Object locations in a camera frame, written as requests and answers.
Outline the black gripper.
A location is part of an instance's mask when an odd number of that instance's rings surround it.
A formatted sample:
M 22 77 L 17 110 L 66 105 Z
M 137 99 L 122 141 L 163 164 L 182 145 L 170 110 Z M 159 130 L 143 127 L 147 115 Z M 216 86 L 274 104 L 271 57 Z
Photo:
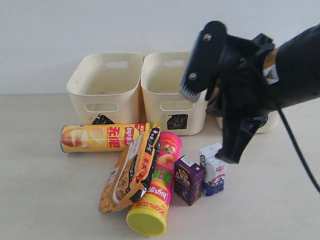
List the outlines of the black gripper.
M 223 93 L 234 113 L 246 114 L 249 107 L 258 102 L 254 92 L 257 79 L 253 69 L 259 64 L 264 47 L 273 49 L 273 40 L 259 34 L 248 40 L 228 36 L 226 26 L 220 21 L 210 21 L 199 32 L 190 52 L 180 81 L 180 93 L 189 102 L 197 102 L 207 90 L 206 112 L 213 116 L 222 128 L 222 148 L 216 158 L 228 164 L 238 164 L 247 145 L 260 128 L 260 117 L 244 117 L 223 113 Z

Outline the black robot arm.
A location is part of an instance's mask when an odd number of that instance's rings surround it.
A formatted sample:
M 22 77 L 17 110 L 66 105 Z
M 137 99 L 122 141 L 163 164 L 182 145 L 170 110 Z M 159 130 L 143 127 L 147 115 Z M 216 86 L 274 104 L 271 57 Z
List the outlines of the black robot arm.
M 230 35 L 220 21 L 199 32 L 181 77 L 180 92 L 222 118 L 216 157 L 237 164 L 267 115 L 320 96 L 320 27 L 312 26 L 281 46 L 265 34 Z

